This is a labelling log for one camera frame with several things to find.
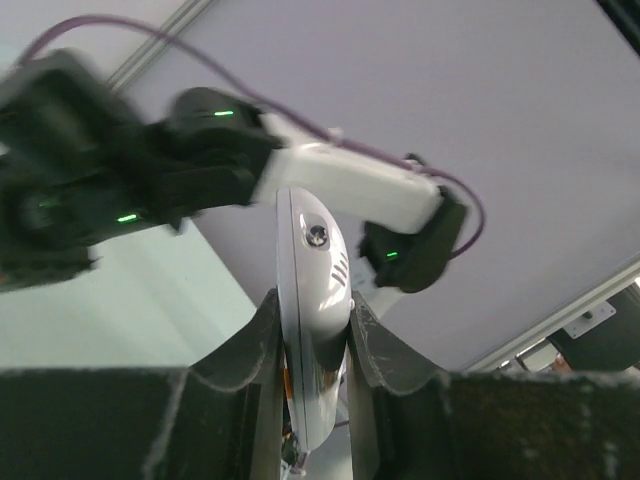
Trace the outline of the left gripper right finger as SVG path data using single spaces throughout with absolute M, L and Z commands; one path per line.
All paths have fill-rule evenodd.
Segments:
M 624 374 L 450 372 L 361 296 L 348 332 L 357 479 L 635 479 L 639 382 Z

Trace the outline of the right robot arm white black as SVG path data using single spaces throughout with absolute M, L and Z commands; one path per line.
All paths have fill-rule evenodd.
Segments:
M 1 288 L 65 282 L 92 270 L 109 239 L 200 212 L 271 203 L 298 186 L 361 218 L 358 250 L 378 287 L 425 290 L 458 255 L 467 213 L 441 173 L 318 130 L 280 136 L 256 105 L 191 88 L 144 121 L 69 50 L 1 83 Z

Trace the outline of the white remote control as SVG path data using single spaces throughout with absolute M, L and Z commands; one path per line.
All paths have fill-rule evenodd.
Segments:
M 349 258 L 332 214 L 312 193 L 276 194 L 277 292 L 286 356 L 286 394 L 299 448 L 331 434 L 352 309 Z

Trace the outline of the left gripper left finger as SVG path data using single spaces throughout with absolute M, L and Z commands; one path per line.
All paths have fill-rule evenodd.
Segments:
M 270 291 L 188 367 L 5 369 L 5 479 L 276 479 L 282 334 Z

